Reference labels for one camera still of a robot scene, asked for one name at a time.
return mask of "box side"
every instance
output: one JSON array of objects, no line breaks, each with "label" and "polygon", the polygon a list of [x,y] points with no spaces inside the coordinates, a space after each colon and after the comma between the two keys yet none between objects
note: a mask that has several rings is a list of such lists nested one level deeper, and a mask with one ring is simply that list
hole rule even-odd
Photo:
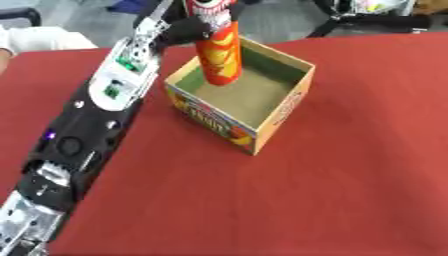
[{"label": "box side", "polygon": [[254,154],[256,138],[254,129],[175,85],[167,84],[166,89],[177,109],[246,152]]},{"label": "box side", "polygon": [[257,154],[297,105],[306,96],[311,86],[315,67],[310,67],[305,77],[294,87],[283,102],[271,113],[257,131],[254,154]]},{"label": "box side", "polygon": [[315,67],[314,64],[311,64],[311,63],[301,60],[295,56],[292,56],[292,55],[286,54],[284,52],[281,52],[279,50],[276,50],[272,47],[257,43],[255,41],[252,41],[245,37],[240,36],[240,40],[241,40],[242,47],[249,48],[253,51],[264,54],[265,56],[268,56],[272,59],[280,61],[286,65],[290,65],[292,67],[299,68],[300,70],[303,70],[305,72],[308,72]]},{"label": "box side", "polygon": [[184,79],[190,72],[195,70],[199,65],[199,57],[196,56],[185,65],[183,65],[182,68],[166,78],[165,83],[168,85],[176,85],[177,83],[182,81],[182,79]]}]

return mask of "red tablecloth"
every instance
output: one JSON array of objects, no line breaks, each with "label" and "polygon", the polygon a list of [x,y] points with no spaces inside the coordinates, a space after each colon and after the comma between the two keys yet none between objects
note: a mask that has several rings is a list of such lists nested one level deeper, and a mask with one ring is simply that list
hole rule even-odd
[{"label": "red tablecloth", "polygon": [[[56,255],[448,255],[448,34],[275,45],[316,63],[251,157],[152,89]],[[0,201],[106,50],[23,54],[0,77]],[[162,78],[193,56],[173,48]]]}]

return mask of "white sleeve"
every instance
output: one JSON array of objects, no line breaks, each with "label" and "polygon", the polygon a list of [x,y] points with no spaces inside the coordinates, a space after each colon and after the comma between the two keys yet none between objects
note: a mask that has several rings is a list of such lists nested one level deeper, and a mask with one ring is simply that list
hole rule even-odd
[{"label": "white sleeve", "polygon": [[21,52],[97,48],[80,33],[59,27],[4,29],[0,26],[0,48],[17,55]]}]

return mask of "person's arm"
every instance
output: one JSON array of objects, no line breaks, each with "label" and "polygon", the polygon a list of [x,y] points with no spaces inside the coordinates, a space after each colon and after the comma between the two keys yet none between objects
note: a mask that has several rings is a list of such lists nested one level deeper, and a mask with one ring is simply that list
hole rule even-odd
[{"label": "person's arm", "polygon": [[9,60],[22,52],[96,48],[80,33],[59,27],[4,29],[0,25],[0,74]]},{"label": "person's arm", "polygon": [[5,49],[0,49],[0,74],[5,71],[8,66],[9,59],[11,59],[12,53]]}]

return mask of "pringles can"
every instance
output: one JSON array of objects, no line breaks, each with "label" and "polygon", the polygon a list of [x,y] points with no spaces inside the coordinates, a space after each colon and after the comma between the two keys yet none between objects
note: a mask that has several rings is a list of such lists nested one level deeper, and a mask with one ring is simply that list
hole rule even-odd
[{"label": "pringles can", "polygon": [[224,86],[241,75],[241,47],[238,22],[232,21],[227,8],[237,0],[183,0],[189,15],[211,25],[213,35],[196,42],[205,78],[210,84]]}]

